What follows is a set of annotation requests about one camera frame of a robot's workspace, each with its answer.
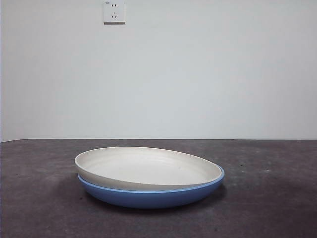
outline blue bowl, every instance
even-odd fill
[[[224,177],[224,170],[219,178],[196,187],[166,191],[130,191],[106,188],[94,185],[82,179],[85,190],[93,197],[113,205],[130,208],[167,208],[199,201],[217,189]]]

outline white plate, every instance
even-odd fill
[[[221,176],[221,169],[200,157],[147,147],[108,147],[75,158],[79,175],[107,188],[139,191],[198,186]]]

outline table surface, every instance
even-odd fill
[[[111,146],[181,151],[226,172],[199,202],[116,207],[87,194],[74,158]],[[29,139],[1,143],[3,238],[315,238],[316,140]]]

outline outlet faceplate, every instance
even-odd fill
[[[104,24],[125,23],[125,2],[106,0],[104,2]]]

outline ceramic plate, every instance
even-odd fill
[[[75,158],[87,182],[113,189],[158,191],[189,188],[218,179],[216,164],[181,152],[147,147],[109,147]]]
[[[196,202],[207,197],[221,184],[224,171],[221,167],[219,169],[222,171],[221,176],[212,182],[167,191],[131,191],[106,188],[89,183],[80,175],[78,178],[85,190],[101,201],[131,208],[167,208]]]

